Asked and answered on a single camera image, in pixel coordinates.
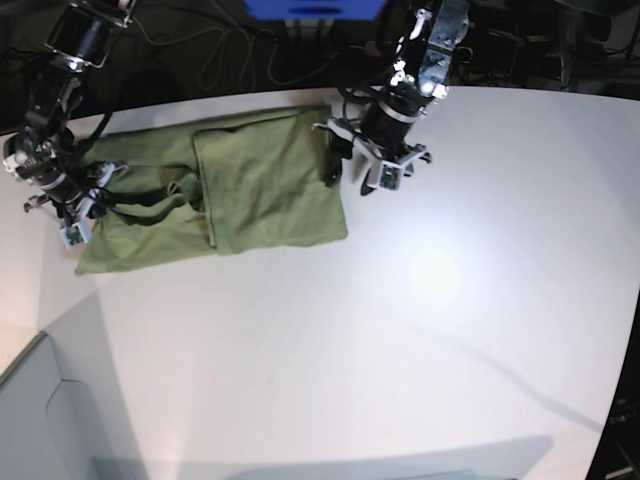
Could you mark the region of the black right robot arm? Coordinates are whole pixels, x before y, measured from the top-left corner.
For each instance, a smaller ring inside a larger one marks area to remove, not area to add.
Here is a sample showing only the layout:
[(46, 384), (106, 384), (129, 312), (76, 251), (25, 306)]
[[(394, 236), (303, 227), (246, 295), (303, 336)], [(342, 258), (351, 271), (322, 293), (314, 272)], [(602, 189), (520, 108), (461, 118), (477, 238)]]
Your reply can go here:
[(44, 210), (50, 204), (46, 213), (57, 223), (68, 249), (89, 242), (91, 220), (111, 208), (106, 185), (122, 168), (113, 162), (82, 163), (106, 128), (110, 112), (82, 140), (74, 137), (68, 122), (83, 100), (91, 71), (105, 66), (135, 7), (133, 1), (69, 3), (45, 42), (53, 57), (30, 91), (23, 124), (3, 146), (5, 171), (40, 191), (25, 202), (24, 210)]

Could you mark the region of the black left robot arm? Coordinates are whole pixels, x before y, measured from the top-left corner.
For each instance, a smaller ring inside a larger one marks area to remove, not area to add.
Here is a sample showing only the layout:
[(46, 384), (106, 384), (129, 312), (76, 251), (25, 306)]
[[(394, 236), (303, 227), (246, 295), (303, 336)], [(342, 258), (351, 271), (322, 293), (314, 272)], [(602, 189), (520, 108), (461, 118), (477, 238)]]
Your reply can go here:
[(469, 8), (464, 0), (419, 2), (391, 62), (358, 86), (339, 89), (341, 115), (314, 125), (329, 138), (326, 186), (338, 183), (342, 162), (355, 156), (366, 167), (363, 196), (397, 191), (417, 162), (432, 162), (427, 147), (409, 144), (406, 136), (429, 105), (448, 94), (456, 49), (470, 25)]

